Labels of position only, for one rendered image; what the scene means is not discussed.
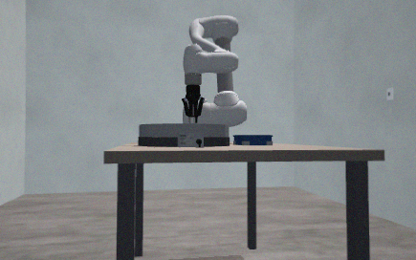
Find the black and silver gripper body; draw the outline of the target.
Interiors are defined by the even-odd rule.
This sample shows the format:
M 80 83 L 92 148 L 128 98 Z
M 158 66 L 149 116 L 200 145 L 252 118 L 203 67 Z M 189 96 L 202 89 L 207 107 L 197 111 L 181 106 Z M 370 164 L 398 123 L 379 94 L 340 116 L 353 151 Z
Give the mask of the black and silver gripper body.
M 200 98 L 200 85 L 187 85 L 186 86 L 186 99 L 188 100 L 188 96 L 191 96 L 191 103 L 193 103 L 193 96 L 195 96 L 195 102 L 197 102 Z

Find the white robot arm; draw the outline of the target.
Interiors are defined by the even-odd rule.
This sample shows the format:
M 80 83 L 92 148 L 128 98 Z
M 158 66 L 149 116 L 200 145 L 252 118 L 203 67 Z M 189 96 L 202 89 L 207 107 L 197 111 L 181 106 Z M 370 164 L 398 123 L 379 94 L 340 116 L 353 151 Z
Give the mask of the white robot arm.
M 184 52 L 185 85 L 201 85 L 202 73 L 217 74 L 218 94 L 213 103 L 204 100 L 197 123 L 232 127 L 247 119 L 246 103 L 233 92 L 232 72 L 238 68 L 239 58 L 230 52 L 230 43 L 238 31 L 237 19 L 226 15 L 195 19 L 190 24 L 194 45 L 186 46 Z M 212 38 L 215 45 L 203 37 Z

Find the blue shallow tray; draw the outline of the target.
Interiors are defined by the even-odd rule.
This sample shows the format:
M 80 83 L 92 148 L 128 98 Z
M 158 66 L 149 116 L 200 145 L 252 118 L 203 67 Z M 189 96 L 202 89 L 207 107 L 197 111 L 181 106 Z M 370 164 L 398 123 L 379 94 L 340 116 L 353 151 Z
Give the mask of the blue shallow tray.
M 273 135 L 233 135 L 237 145 L 273 145 Z

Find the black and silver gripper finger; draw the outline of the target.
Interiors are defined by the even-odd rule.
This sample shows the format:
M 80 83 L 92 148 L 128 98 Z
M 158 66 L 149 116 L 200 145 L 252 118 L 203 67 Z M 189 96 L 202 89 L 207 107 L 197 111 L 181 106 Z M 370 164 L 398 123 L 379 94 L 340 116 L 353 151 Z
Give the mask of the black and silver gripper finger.
M 188 96 L 189 108 L 187 106 L 186 97 L 185 98 L 182 98 L 182 102 L 184 103 L 186 116 L 189 117 L 189 123 L 193 123 L 193 103 L 191 103 L 191 96 Z
M 198 106 L 198 101 L 195 102 L 195 96 L 193 96 L 192 98 L 193 98 L 193 113 L 194 113 L 193 123 L 197 123 L 197 118 L 201 116 L 203 102 L 205 98 L 200 96 L 199 106 Z

